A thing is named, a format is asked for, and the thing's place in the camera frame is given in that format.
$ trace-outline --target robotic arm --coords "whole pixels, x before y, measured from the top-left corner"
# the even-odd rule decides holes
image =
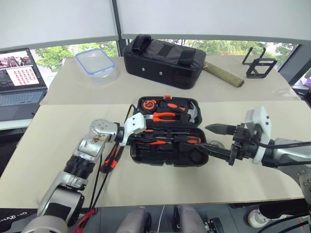
[[[141,113],[127,119],[124,127],[104,119],[96,119],[75,148],[63,171],[60,171],[44,195],[37,218],[31,221],[23,233],[67,233],[68,227],[78,219],[84,202],[80,193],[98,162],[106,143],[119,142],[125,146],[131,134],[146,129]]]
[[[248,111],[245,124],[213,124],[206,126],[206,129],[232,135],[234,143],[230,150],[211,144],[198,145],[199,148],[211,156],[226,160],[229,165],[233,165],[235,159],[251,158],[254,164],[261,163],[282,171],[297,182],[308,205],[311,205],[311,145],[283,138],[271,140],[270,117],[264,107]]]

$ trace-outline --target laptop keyboard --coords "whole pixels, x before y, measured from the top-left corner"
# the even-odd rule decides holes
[[[0,106],[38,103],[43,91],[0,95]]]

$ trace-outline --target black handbag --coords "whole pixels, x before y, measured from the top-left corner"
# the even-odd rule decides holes
[[[182,89],[197,81],[206,53],[139,34],[123,52],[128,73]]]

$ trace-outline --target tool kit case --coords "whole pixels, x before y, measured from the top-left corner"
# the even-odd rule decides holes
[[[197,128],[202,122],[198,102],[194,99],[142,97],[137,112],[146,117],[147,129],[131,143],[131,157],[137,163],[151,165],[202,166],[208,155],[195,143],[205,143],[204,132]],[[156,138],[154,142],[141,139]]]
[[[123,56],[130,74],[190,89],[203,69],[206,53],[139,34],[126,46]]]

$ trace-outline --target green cylinder roll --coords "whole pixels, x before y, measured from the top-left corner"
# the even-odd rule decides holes
[[[235,76],[209,62],[204,62],[203,70],[207,71],[208,73],[211,73],[218,78],[226,81],[227,83],[235,86],[235,87],[241,87],[244,84],[244,80],[239,78],[238,76]]]

